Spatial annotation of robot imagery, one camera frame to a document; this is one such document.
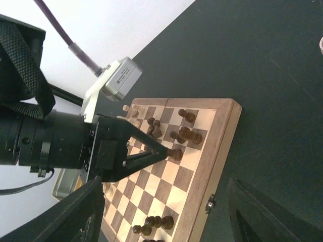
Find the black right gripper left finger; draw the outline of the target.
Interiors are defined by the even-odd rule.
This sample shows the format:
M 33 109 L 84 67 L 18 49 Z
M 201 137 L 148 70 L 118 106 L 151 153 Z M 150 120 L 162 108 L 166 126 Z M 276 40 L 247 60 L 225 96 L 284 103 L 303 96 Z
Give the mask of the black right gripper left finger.
M 104 203 L 97 176 L 1 241 L 98 241 Z

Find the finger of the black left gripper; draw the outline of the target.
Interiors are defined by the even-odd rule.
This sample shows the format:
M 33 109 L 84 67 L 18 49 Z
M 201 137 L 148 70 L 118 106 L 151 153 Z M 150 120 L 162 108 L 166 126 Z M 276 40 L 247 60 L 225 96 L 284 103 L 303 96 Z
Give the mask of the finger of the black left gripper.
M 166 159 L 166 151 L 150 151 L 127 156 L 113 165 L 108 171 L 108 182 L 118 182 L 137 171 Z
M 126 147 L 128 140 L 133 137 L 134 139 L 140 141 L 142 144 L 150 148 L 149 151 L 144 153 L 139 153 L 139 157 L 156 157 L 156 158 L 166 158 L 168 156 L 168 149 L 155 141 L 153 138 L 148 136 L 143 131 L 139 130 L 131 123 L 124 119 L 117 119 L 117 139 L 120 145 Z

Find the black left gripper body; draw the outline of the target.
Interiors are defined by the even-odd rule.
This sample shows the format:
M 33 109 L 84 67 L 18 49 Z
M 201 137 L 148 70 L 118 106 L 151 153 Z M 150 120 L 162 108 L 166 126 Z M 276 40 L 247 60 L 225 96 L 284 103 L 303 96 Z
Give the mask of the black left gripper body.
M 116 117 L 97 115 L 86 180 L 100 176 L 103 182 L 115 183 L 127 176 L 123 163 L 131 124 Z

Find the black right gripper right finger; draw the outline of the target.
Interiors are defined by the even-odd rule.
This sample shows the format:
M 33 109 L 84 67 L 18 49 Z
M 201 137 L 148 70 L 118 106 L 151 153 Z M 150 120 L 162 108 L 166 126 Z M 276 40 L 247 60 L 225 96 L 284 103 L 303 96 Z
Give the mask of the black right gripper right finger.
M 234 241 L 322 241 L 322 230 L 241 180 L 228 182 Z

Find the dark pawn chess piece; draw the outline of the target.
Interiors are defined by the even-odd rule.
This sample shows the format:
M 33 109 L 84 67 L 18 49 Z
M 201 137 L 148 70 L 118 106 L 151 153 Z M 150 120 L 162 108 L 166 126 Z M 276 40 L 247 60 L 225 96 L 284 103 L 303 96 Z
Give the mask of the dark pawn chess piece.
M 175 161 L 180 161 L 183 157 L 183 151 L 181 149 L 168 149 L 167 156 Z

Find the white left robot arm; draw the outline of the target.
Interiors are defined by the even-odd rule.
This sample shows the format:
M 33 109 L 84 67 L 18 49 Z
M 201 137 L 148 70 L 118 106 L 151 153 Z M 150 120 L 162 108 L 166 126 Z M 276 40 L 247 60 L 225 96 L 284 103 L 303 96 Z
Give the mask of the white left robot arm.
M 1 57 L 18 68 L 45 103 L 1 104 L 1 164 L 30 167 L 44 177 L 55 168 L 84 169 L 86 180 L 100 176 L 117 182 L 162 161 L 168 149 L 126 120 L 104 115 L 83 117 L 58 112 L 54 98 L 17 25 L 1 20 Z

